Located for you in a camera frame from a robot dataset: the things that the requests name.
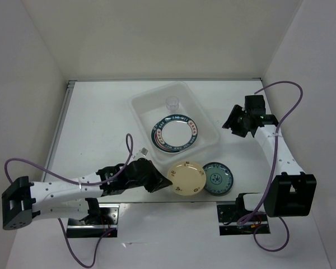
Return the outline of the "clear plastic cup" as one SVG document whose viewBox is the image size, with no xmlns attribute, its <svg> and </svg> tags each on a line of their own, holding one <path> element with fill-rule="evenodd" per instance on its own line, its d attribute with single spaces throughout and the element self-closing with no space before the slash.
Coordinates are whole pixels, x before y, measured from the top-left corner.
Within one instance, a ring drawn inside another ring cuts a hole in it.
<svg viewBox="0 0 336 269">
<path fill-rule="evenodd" d="M 180 107 L 180 101 L 179 98 L 176 96 L 169 96 L 166 99 L 166 107 L 170 114 L 175 114 L 179 107 Z"/>
</svg>

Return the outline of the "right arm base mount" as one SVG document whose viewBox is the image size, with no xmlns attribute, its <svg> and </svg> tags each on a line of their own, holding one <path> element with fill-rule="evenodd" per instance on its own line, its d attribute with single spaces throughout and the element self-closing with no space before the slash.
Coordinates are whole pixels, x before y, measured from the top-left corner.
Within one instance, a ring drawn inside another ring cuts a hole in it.
<svg viewBox="0 0 336 269">
<path fill-rule="evenodd" d="M 243 226 L 238 226 L 237 221 L 248 211 L 238 211 L 234 202 L 217 203 L 217 218 L 220 236 L 228 235 L 253 235 L 270 234 L 268 218 L 266 215 L 257 215 Z"/>
</svg>

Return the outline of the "cream patterned plate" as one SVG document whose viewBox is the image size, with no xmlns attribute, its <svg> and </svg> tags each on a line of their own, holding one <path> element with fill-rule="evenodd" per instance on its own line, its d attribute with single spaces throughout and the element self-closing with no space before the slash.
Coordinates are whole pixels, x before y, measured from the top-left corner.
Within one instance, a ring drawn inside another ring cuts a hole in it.
<svg viewBox="0 0 336 269">
<path fill-rule="evenodd" d="M 201 166 L 193 161 L 175 163 L 167 172 L 167 179 L 172 182 L 171 190 L 180 196 L 193 196 L 203 190 L 206 174 Z"/>
</svg>

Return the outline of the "dark green rimmed white plate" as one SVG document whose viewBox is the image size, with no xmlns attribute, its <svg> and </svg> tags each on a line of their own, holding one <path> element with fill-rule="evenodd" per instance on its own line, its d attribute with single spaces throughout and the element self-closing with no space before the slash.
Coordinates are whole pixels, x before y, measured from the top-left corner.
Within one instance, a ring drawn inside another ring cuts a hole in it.
<svg viewBox="0 0 336 269">
<path fill-rule="evenodd" d="M 198 126 L 190 117 L 172 114 L 157 122 L 151 131 L 153 145 L 165 153 L 177 154 L 192 147 L 198 138 Z"/>
</svg>

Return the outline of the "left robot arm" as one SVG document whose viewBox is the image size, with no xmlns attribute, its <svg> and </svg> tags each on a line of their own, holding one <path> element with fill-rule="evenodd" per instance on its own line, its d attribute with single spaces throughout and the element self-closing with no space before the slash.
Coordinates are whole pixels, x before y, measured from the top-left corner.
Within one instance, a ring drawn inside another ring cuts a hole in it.
<svg viewBox="0 0 336 269">
<path fill-rule="evenodd" d="M 76 219 L 87 224 L 106 219 L 98 199 L 143 187 L 153 193 L 172 185 L 145 158 L 107 166 L 90 175 L 55 182 L 17 178 L 2 193 L 2 227 L 17 230 L 41 219 Z"/>
</svg>

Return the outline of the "clear plastic bin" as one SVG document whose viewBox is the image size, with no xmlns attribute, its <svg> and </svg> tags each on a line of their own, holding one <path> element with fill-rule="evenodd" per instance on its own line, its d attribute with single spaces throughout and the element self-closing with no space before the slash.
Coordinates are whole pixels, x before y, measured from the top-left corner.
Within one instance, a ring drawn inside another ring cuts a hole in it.
<svg viewBox="0 0 336 269">
<path fill-rule="evenodd" d="M 198 126 L 198 138 L 194 145 L 177 154 L 162 152 L 151 141 L 153 126 L 166 116 L 172 115 L 166 107 L 166 99 L 169 96 L 179 98 L 180 107 L 175 114 L 190 117 Z M 172 82 L 138 94 L 130 99 L 129 105 L 147 143 L 151 157 L 160 165 L 187 160 L 192 155 L 210 149 L 220 140 L 220 135 L 213 121 L 210 120 L 192 90 L 184 82 Z"/>
</svg>

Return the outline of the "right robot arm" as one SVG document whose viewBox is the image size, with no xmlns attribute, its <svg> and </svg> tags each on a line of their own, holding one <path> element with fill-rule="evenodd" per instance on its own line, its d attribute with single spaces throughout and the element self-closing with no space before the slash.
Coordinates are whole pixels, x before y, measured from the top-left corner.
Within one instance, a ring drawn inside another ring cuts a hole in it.
<svg viewBox="0 0 336 269">
<path fill-rule="evenodd" d="M 271 167 L 263 193 L 242 193 L 238 196 L 239 203 L 234 208 L 236 217 L 247 220 L 254 213 L 269 217 L 307 216 L 317 181 L 314 175 L 305 173 L 292 156 L 277 118 L 265 114 L 265 109 L 244 110 L 235 105 L 223 128 L 240 137 L 251 133 Z"/>
</svg>

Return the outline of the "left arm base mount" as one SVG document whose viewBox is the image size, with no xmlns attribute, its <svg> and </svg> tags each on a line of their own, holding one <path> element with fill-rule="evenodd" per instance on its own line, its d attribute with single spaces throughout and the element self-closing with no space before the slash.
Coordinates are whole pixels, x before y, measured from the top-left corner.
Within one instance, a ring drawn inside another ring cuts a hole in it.
<svg viewBox="0 0 336 269">
<path fill-rule="evenodd" d="M 72 238 L 99 238 L 104 233 L 106 237 L 116 238 L 118 235 L 119 204 L 99 204 L 100 214 L 89 215 L 79 219 L 68 219 L 66 234 Z"/>
</svg>

